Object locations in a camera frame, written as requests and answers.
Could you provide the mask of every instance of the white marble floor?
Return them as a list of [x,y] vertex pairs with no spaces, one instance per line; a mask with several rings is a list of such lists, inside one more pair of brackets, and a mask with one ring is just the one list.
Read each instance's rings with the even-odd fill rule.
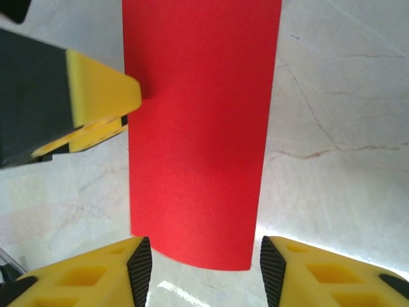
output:
[[[149,306],[266,306],[263,235],[409,277],[408,15],[407,0],[284,0],[253,266],[154,253]],[[123,70],[120,0],[33,0],[23,26],[0,26]],[[123,133],[0,171],[0,246],[35,269],[128,237],[127,149]]]

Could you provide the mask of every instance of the curved red paper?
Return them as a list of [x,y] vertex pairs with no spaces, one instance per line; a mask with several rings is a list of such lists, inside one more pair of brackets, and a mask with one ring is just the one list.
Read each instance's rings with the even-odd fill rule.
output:
[[175,260],[251,266],[280,8],[123,0],[132,233]]

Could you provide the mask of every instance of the red paper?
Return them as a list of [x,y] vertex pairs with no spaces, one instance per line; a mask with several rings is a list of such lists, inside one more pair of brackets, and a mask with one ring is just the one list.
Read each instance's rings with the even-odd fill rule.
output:
[[131,224],[159,252],[251,266],[279,0],[123,0]]

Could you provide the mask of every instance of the square cutout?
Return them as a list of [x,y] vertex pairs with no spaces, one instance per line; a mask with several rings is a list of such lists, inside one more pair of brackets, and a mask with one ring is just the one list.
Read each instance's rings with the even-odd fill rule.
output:
[[336,293],[332,297],[340,307],[392,307],[384,298],[375,293]]
[[307,269],[320,283],[360,283],[358,276],[337,264],[308,264]]
[[287,244],[287,249],[292,251],[293,253],[306,253],[308,250],[306,248],[302,248],[296,244]]
[[59,286],[89,287],[95,285],[106,272],[106,267],[76,267],[65,274]]
[[72,297],[39,297],[35,307],[74,307],[78,299]]
[[108,254],[115,254],[115,255],[117,255],[117,254],[122,254],[122,252],[123,252],[124,250],[125,250],[125,247],[122,246],[122,247],[119,247],[119,248],[110,250],[110,251],[108,252]]

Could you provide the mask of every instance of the black rubber pad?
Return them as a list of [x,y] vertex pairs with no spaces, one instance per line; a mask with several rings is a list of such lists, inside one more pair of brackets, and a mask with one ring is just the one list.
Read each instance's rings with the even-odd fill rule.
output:
[[124,115],[121,117],[121,124],[122,124],[122,127],[125,125],[128,125],[128,115]]
[[152,272],[151,244],[147,237],[130,257],[127,266],[135,307],[145,306]]
[[3,275],[3,280],[5,283],[15,281],[17,278],[21,277],[20,272],[10,264],[0,265],[0,272]]
[[286,272],[286,261],[268,237],[263,237],[261,243],[260,267],[268,307],[278,307]]
[[0,29],[0,167],[72,132],[65,50]]
[[21,24],[26,19],[30,3],[31,0],[0,0],[0,13]]
[[379,278],[386,282],[389,286],[391,286],[396,292],[399,292],[402,296],[409,300],[408,281],[388,274],[380,274]]
[[11,283],[6,283],[4,287],[0,287],[0,307],[7,307],[37,281],[37,277],[29,276]]

